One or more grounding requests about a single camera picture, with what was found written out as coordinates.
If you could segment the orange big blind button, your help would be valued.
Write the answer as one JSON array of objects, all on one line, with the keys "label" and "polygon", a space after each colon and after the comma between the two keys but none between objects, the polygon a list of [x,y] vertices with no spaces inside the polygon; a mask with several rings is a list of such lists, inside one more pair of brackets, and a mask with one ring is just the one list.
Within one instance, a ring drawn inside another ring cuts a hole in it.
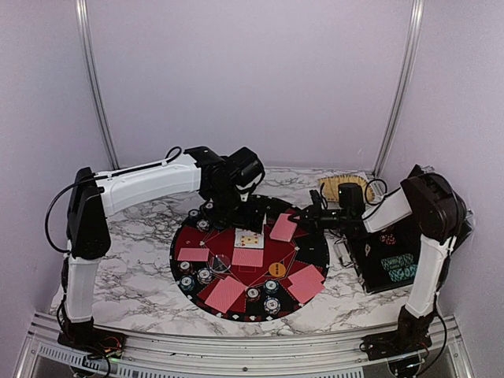
[{"label": "orange big blind button", "polygon": [[274,262],[269,266],[269,275],[275,278],[282,278],[286,275],[287,268],[281,262]]}]

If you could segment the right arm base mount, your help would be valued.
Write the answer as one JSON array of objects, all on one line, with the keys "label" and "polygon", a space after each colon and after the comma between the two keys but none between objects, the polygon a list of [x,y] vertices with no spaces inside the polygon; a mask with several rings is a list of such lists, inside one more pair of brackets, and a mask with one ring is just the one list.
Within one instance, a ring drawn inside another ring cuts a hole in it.
[{"label": "right arm base mount", "polygon": [[359,349],[366,353],[370,361],[375,361],[428,349],[431,345],[429,334],[401,339],[398,331],[390,331],[365,336]]}]

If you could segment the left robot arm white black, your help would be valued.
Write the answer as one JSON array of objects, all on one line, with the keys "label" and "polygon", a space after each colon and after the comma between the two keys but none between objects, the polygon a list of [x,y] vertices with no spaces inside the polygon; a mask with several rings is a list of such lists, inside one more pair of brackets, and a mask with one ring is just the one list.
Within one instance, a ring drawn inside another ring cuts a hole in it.
[{"label": "left robot arm white black", "polygon": [[74,183],[65,188],[70,200],[67,210],[65,254],[59,313],[61,331],[82,350],[99,344],[94,327],[92,300],[98,264],[112,242],[108,220],[124,216],[140,228],[140,234],[161,242],[158,225],[170,235],[175,222],[155,202],[170,195],[196,192],[204,203],[190,213],[202,229],[244,228],[259,231],[262,215],[251,209],[247,199],[265,177],[259,157],[243,147],[220,156],[207,146],[183,150],[173,147],[164,159],[102,173],[81,169]]}]

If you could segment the five of hearts card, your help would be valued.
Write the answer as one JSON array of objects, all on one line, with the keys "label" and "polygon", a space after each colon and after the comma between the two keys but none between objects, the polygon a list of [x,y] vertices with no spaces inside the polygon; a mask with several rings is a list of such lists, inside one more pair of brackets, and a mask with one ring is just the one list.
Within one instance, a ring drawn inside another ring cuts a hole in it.
[{"label": "five of hearts card", "polygon": [[235,230],[234,246],[236,248],[263,249],[264,236],[261,233],[237,228]]}]

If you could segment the dealt red card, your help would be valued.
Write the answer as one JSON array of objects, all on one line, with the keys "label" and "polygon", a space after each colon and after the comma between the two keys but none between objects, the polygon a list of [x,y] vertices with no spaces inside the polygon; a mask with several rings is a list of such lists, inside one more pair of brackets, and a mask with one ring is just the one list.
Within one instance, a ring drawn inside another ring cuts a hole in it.
[{"label": "dealt red card", "polygon": [[287,288],[287,291],[301,304],[309,302],[313,297],[324,290],[323,280],[319,280],[314,276],[292,276],[289,280],[291,281],[291,285]]},{"label": "dealt red card", "polygon": [[290,274],[288,279],[292,284],[321,284],[324,281],[324,276],[314,265],[308,265]]},{"label": "dealt red card", "polygon": [[210,293],[205,304],[219,312],[227,312],[234,301],[239,297],[240,290],[230,282],[221,281]]},{"label": "dealt red card", "polygon": [[220,311],[227,311],[245,290],[246,285],[228,276],[213,289],[213,306]]}]

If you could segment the green chips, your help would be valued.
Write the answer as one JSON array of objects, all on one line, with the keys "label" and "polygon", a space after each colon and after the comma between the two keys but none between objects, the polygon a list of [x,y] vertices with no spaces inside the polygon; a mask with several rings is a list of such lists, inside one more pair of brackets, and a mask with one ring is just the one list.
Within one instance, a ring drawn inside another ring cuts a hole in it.
[{"label": "green chips", "polygon": [[188,218],[191,220],[191,221],[197,221],[201,218],[202,216],[202,213],[199,209],[191,209],[189,212],[188,212]]},{"label": "green chips", "polygon": [[274,295],[279,290],[279,283],[275,280],[266,280],[263,284],[264,292],[267,295]]},{"label": "green chips", "polygon": [[182,276],[179,285],[184,292],[192,291],[195,288],[195,279],[192,276]]}]

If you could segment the red playing card deck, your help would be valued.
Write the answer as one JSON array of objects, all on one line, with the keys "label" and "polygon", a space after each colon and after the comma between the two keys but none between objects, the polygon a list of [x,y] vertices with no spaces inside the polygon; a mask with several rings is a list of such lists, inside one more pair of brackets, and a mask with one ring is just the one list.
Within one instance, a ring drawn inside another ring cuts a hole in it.
[{"label": "red playing card deck", "polygon": [[289,243],[296,231],[297,224],[289,220],[289,213],[281,213],[269,234],[270,239]]}]

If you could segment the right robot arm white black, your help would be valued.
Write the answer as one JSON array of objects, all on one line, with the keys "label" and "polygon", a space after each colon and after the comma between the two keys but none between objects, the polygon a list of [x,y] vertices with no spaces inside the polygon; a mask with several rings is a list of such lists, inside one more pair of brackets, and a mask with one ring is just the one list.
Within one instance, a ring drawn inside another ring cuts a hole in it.
[{"label": "right robot arm white black", "polygon": [[408,222],[401,230],[417,237],[417,271],[390,345],[399,353],[409,351],[427,335],[449,258],[466,237],[465,202],[444,176],[419,165],[397,189],[375,203],[367,203],[367,189],[352,182],[338,186],[338,209],[324,207],[319,191],[310,195],[311,205],[291,214],[288,220],[312,232],[338,230],[348,239],[363,238]]}]

